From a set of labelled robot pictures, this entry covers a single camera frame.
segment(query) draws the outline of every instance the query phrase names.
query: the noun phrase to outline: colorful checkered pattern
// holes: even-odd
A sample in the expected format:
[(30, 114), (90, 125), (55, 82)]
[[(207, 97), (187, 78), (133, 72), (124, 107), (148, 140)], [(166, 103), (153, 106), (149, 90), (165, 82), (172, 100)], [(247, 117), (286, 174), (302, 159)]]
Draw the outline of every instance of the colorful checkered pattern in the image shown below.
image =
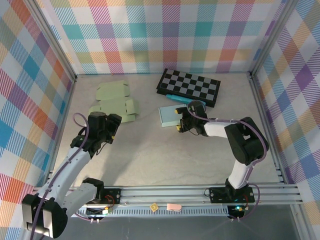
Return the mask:
[(320, 0), (300, 0), (258, 73), (291, 183), (320, 239)]
[(246, 72), (277, 0), (38, 0), (78, 74)]
[(21, 201), (42, 182), (72, 81), (23, 0), (0, 0), (0, 239), (16, 240)]
[(276, 10), (275, 15), (273, 16), (273, 19), (272, 19), (267, 31), (265, 32), (262, 41), (260, 42), (260, 46), (259, 46), (258, 50), (256, 51), (256, 53), (254, 55), (253, 61), (252, 61), (251, 66), (250, 66), (250, 70), (252, 70), (254, 68), (254, 66), (256, 65), (257, 60), (260, 57), (261, 51), (265, 47), (266, 42), (268, 41), (268, 39), (270, 37), (270, 34), (273, 31), (273, 29), (274, 29), (274, 27), (275, 27), (280, 15), (281, 15), (281, 13), (282, 13), (287, 1), (288, 0), (281, 0), (281, 3), (279, 5), (278, 9)]

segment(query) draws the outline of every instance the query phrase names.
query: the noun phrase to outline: chessboard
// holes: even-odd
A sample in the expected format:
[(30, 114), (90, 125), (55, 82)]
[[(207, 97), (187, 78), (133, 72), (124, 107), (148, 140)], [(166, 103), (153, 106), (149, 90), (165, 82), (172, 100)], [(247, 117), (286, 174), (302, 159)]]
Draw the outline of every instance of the chessboard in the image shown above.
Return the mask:
[(172, 94), (201, 100), (208, 107), (213, 108), (217, 101), (219, 87), (218, 80), (166, 68), (156, 89), (157, 94)]

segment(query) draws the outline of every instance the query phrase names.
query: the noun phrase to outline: metal frame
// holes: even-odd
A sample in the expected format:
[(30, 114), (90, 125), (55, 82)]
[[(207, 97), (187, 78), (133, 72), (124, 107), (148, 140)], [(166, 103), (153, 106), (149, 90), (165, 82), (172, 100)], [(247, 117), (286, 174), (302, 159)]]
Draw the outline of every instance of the metal frame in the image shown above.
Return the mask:
[[(112, 217), (192, 217), (192, 216), (228, 216), (228, 206), (236, 203), (210, 203), (205, 191), (214, 185), (164, 185), (164, 186), (108, 186), (106, 189), (121, 189), (120, 204), (113, 207), (107, 218)], [(295, 184), (259, 183), (259, 205), (300, 205), (303, 203), (298, 187)], [(156, 203), (159, 210), (152, 212), (150, 205)], [(182, 211), (167, 211), (167, 203), (180, 204)], [(79, 215), (86, 215), (86, 208), (104, 208), (105, 204), (86, 204), (77, 211)]]
[[(285, 168), (282, 164), (282, 161), (280, 160), (280, 155), (277, 150), (277, 146), (275, 143), (274, 136), (272, 134), (271, 126), (268, 122), (266, 112), (264, 110), (263, 101), (261, 99), (261, 96), (259, 95), (258, 86), (256, 83), (256, 78), (253, 77), (249, 72), (247, 73), (248, 81), (252, 90), (252, 94), (254, 96), (254, 100), (262, 121), (262, 126), (264, 129), (264, 132), (266, 134), (266, 139), (269, 142), (270, 146), (270, 152), (272, 154), (272, 159), (274, 162), (274, 166), (277, 170), (279, 180), (281, 182), (288, 183), (289, 179), (286, 175)], [(307, 217), (307, 212), (303, 204), (291, 204), (290, 208), (292, 211), (293, 219), (297, 228), (297, 231), (299, 233), (299, 236), (303, 240), (313, 240), (316, 239), (315, 233), (312, 229), (312, 225), (310, 223), (310, 220)]]
[(257, 36), (254, 43), (252, 44), (251, 54), (250, 54), (250, 57), (248, 58), (248, 60), (245, 64), (245, 67), (243, 69), (244, 72), (248, 71), (248, 69), (250, 69), (252, 67), (255, 55), (256, 55), (257, 51), (259, 50), (261, 42), (263, 41), (265, 34), (268, 31), (268, 28), (274, 18), (274, 15), (277, 13), (277, 10), (278, 10), (281, 2), (282, 2), (282, 0), (274, 0), (273, 1), (272, 6), (268, 12), (268, 16), (265, 18), (263, 25), (260, 29), (260, 33)]
[(268, 119), (267, 119), (267, 115), (266, 115), (266, 112), (265, 112), (265, 109), (264, 109), (264, 106), (263, 106), (262, 99), (261, 99), (261, 97), (259, 95), (258, 86), (255, 83), (255, 81), (253, 80), (253, 77), (251, 76), (251, 74), (249, 72), (247, 73), (247, 78), (248, 78), (248, 81), (249, 81), (249, 85), (250, 85), (250, 88), (251, 88), (251, 91), (252, 91), (252, 94), (253, 94), (253, 97), (254, 97), (254, 101), (255, 101), (257, 110), (258, 110), (259, 115), (260, 115), (260, 119), (261, 119), (261, 122), (262, 122), (263, 130), (265, 132), (265, 138), (269, 142), (269, 149), (270, 149), (270, 152), (271, 152), (271, 155), (272, 155), (274, 166), (275, 166), (275, 168), (277, 170), (277, 174), (278, 174), (278, 177), (279, 177), (279, 182), (288, 183), (289, 180), (288, 180), (288, 177), (286, 176), (286, 173), (284, 171), (283, 164), (280, 161), (280, 155), (278, 153), (277, 146), (276, 146), (276, 143), (274, 141), (274, 136), (272, 134), (271, 127), (270, 127), (270, 124), (269, 124)]
[(281, 34), (282, 30), (285, 27), (286, 22), (288, 21), (291, 13), (295, 9), (297, 3), (299, 0), (288, 0), (280, 14), (279, 19), (277, 20), (272, 32), (270, 33), (270, 36), (263, 46), (263, 49), (256, 61), (256, 64), (252, 69), (249, 69), (252, 76), (255, 76), (261, 67), (263, 66), (264, 62), (267, 59), (268, 54), (270, 53), (272, 47), (274, 46), (275, 42), (278, 40), (279, 35)]
[(55, 37), (55, 34), (52, 31), (49, 23), (47, 22), (38, 3), (35, 0), (23, 0), (23, 1), (24, 1), (25, 5), (27, 6), (27, 8), (29, 9), (31, 15), (35, 19), (36, 23), (40, 27), (41, 31), (43, 32), (43, 35), (45, 36), (45, 38), (48, 41), (51, 48), (53, 49), (57, 58), (61, 62), (63, 68), (66, 70), (68, 77), (75, 82), (77, 79), (77, 75), (76, 75), (74, 69), (72, 68), (65, 52), (61, 48), (57, 38)]
[(43, 186), (46, 183), (46, 181), (48, 179), (50, 179), (50, 177), (51, 177), (51, 175), (53, 173), (53, 170), (54, 170), (54, 167), (55, 167), (55, 164), (56, 164), (56, 160), (57, 160), (57, 156), (58, 156), (59, 147), (60, 147), (61, 140), (62, 140), (62, 136), (64, 134), (64, 130), (65, 130), (65, 126), (66, 126), (66, 122), (67, 122), (67, 118), (68, 118), (68, 113), (69, 113), (70, 106), (71, 106), (71, 101), (72, 101), (72, 98), (73, 98), (73, 95), (74, 95), (74, 92), (75, 92), (76, 83), (77, 83), (77, 81), (74, 82), (72, 84), (72, 86), (71, 86), (70, 96), (69, 96), (68, 102), (66, 104), (66, 108), (64, 110), (64, 113), (63, 113), (62, 123), (61, 123), (60, 128), (57, 131), (58, 134), (56, 136), (54, 147), (53, 147), (53, 150), (52, 150), (52, 153), (51, 153), (52, 157), (49, 159), (49, 163), (50, 164), (46, 167), (46, 169), (44, 171), (44, 175), (43, 175), (43, 180), (42, 180), (41, 186)]
[(69, 53), (70, 57), (73, 60), (73, 67), (75, 68), (75, 71), (78, 74), (84, 74), (84, 70), (83, 67), (76, 55), (76, 52), (74, 50), (74, 48), (71, 45), (71, 42), (69, 41), (69, 38), (64, 30), (64, 27), (62, 26), (62, 23), (60, 22), (58, 15), (55, 11), (55, 8), (53, 7), (51, 0), (42, 0), (42, 4), (44, 5), (44, 8), (48, 14), (48, 17), (50, 18), (50, 20), (52, 21), (52, 23), (54, 24), (57, 32), (59, 33), (60, 37), (62, 39), (65, 39), (65, 41), (63, 41), (63, 45), (65, 47), (65, 49), (67, 50), (67, 52)]

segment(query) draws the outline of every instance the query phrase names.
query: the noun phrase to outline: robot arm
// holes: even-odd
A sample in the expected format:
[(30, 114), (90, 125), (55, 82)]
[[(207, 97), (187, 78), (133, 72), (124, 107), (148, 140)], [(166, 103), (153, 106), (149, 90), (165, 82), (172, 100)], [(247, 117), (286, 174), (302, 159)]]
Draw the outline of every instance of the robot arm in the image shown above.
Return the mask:
[[(92, 178), (85, 179), (77, 190), (68, 196), (66, 194), (79, 172), (98, 152), (101, 145), (113, 143), (121, 120), (116, 114), (107, 116), (102, 112), (92, 112), (89, 115), (89, 133), (85, 143), (82, 144), (85, 140), (83, 132), (86, 127), (72, 140), (67, 156), (52, 178), (35, 195), (27, 194), (23, 198), (21, 204), (25, 229), (31, 230), (33, 224), (36, 224), (36, 233), (57, 238), (64, 231), (68, 218), (79, 208), (91, 200), (103, 197), (104, 183)], [(40, 214), (35, 219), (39, 203), (43, 198)]]
[[(263, 144), (256, 134), (245, 125), (239, 122), (219, 122), (215, 121), (215, 119), (212, 119), (212, 121), (205, 120), (208, 117), (202, 104), (191, 102), (189, 107), (201, 119), (192, 116), (186, 107), (177, 108), (176, 113), (182, 114), (180, 125), (177, 126), (178, 131), (184, 133), (194, 128), (199, 135), (205, 137), (228, 139), (236, 161), (231, 175), (226, 179), (225, 191), (222, 195), (227, 196), (230, 201), (238, 200), (239, 196), (251, 189), (248, 186), (248, 179), (257, 160), (264, 155)], [(249, 124), (258, 132), (268, 151), (268, 142), (254, 121), (250, 117), (245, 117), (241, 121)]]

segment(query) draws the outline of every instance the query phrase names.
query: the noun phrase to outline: light blue box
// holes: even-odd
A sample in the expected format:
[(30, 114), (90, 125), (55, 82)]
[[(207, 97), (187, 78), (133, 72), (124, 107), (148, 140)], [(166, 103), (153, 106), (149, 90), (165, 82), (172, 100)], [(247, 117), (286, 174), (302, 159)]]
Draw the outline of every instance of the light blue box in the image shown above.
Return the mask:
[(174, 106), (159, 107), (160, 121), (162, 127), (177, 126), (180, 124), (181, 114), (176, 114), (175, 110), (178, 108), (185, 108), (185, 104)]

